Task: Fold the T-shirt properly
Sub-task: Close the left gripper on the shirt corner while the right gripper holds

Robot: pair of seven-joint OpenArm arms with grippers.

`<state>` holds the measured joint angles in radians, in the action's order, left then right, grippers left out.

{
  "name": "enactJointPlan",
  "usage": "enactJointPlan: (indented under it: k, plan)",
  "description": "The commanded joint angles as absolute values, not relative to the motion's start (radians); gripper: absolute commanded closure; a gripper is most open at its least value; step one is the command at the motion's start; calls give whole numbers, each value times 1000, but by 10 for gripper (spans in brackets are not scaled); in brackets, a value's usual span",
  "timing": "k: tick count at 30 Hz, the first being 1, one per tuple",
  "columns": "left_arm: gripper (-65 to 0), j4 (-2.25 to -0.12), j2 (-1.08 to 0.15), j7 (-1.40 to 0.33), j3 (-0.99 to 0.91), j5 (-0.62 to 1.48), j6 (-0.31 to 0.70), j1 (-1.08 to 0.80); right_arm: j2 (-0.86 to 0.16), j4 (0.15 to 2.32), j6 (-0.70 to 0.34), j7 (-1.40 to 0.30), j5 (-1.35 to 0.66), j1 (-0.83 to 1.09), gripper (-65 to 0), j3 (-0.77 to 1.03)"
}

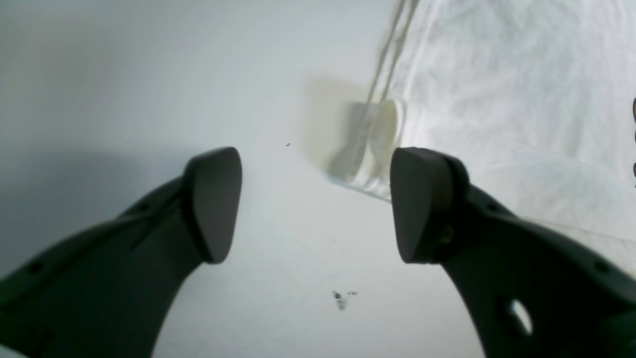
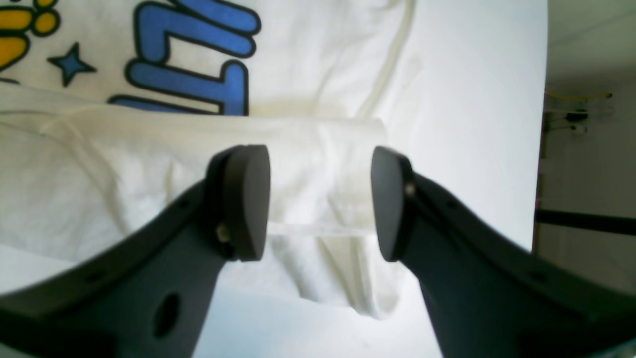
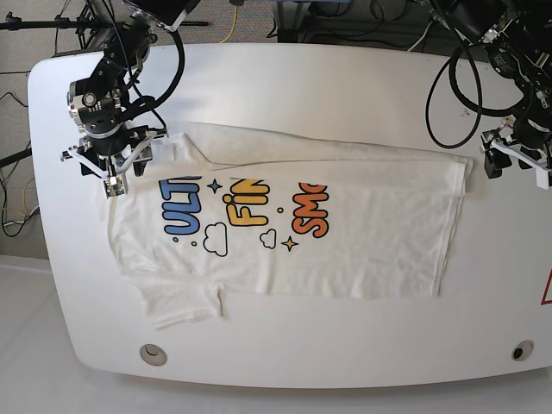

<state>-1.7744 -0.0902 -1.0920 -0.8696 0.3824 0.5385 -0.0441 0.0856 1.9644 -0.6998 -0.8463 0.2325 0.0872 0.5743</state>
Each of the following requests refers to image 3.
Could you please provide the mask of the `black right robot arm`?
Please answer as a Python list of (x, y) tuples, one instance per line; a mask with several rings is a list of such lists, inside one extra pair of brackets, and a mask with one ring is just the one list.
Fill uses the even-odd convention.
[[(136, 148), (148, 138), (167, 132), (167, 125), (157, 108), (176, 90), (185, 70), (185, 50), (178, 28), (197, 6), (197, 1), (126, 1), (132, 12), (117, 23), (110, 11), (111, 28), (103, 57), (92, 74), (70, 84), (67, 94), (69, 113), (85, 136), (75, 151), (81, 174), (101, 177), (112, 167), (121, 167), (122, 152)], [(154, 27), (164, 29), (178, 52), (176, 73), (163, 94), (142, 94), (138, 77), (157, 41)]]

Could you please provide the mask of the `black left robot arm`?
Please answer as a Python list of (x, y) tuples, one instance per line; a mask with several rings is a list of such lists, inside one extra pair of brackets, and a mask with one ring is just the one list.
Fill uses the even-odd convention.
[[(490, 179), (517, 163), (536, 175), (539, 188), (551, 187), (551, 3), (549, 1), (433, 1), (435, 19), (456, 38), (457, 48), (439, 73), (447, 74), (458, 101), (482, 117), (500, 119), (500, 125), (482, 133), (481, 152)], [(504, 109), (483, 104), (482, 83), (473, 72), (477, 99), (472, 101), (458, 85), (457, 65), (482, 48), (492, 69), (509, 79), (521, 99)]]

